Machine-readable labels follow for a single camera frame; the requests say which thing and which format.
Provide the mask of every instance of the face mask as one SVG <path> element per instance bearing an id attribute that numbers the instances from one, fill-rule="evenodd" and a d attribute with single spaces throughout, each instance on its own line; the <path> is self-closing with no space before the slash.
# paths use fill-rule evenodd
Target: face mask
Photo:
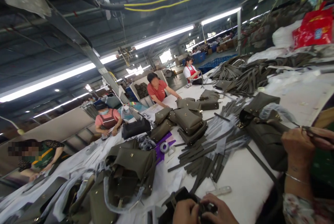
<path id="1" fill-rule="evenodd" d="M 107 109 L 107 110 L 105 110 L 105 111 L 103 111 L 103 112 L 100 112 L 100 114 L 102 114 L 102 115 L 106 115 L 108 112 L 109 112 L 109 109 Z"/>

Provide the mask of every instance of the tape roll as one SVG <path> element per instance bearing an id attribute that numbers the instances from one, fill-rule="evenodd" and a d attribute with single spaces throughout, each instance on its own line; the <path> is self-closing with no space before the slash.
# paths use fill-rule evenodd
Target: tape roll
<path id="1" fill-rule="evenodd" d="M 169 151 L 169 145 L 168 145 L 167 142 L 161 143 L 161 145 L 160 145 L 160 151 L 162 153 L 167 153 Z"/>

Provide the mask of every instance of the red plastic bag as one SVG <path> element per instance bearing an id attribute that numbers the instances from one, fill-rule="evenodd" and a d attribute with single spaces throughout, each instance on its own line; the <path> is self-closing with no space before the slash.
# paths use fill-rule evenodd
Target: red plastic bag
<path id="1" fill-rule="evenodd" d="M 324 5 L 325 2 L 319 10 L 307 13 L 302 25 L 292 32 L 295 49 L 332 42 L 333 8 L 322 10 Z"/>

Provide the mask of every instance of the bracelet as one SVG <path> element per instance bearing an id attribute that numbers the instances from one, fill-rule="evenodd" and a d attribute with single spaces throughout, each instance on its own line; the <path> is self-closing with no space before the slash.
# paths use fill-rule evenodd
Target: bracelet
<path id="1" fill-rule="evenodd" d="M 285 173 L 285 174 L 286 174 L 287 176 L 289 176 L 291 179 L 294 179 L 295 181 L 298 181 L 298 182 L 300 182 L 300 183 L 302 183 L 302 184 L 305 184 L 305 185 L 310 185 L 309 183 L 303 182 L 303 181 L 301 181 L 301 180 L 299 180 L 299 179 L 297 179 L 297 178 L 295 178 L 295 177 L 289 175 L 288 173 Z"/>

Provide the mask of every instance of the white shirt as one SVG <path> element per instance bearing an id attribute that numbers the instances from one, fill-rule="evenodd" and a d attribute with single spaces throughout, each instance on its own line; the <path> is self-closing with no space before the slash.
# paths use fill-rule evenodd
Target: white shirt
<path id="1" fill-rule="evenodd" d="M 185 66 L 184 67 L 184 69 L 183 69 L 183 75 L 184 75 L 184 77 L 187 79 L 188 77 L 190 77 L 191 75 L 190 75 L 190 70 L 195 70 L 195 71 L 197 71 L 196 70 L 196 68 L 194 67 L 194 66 Z"/>

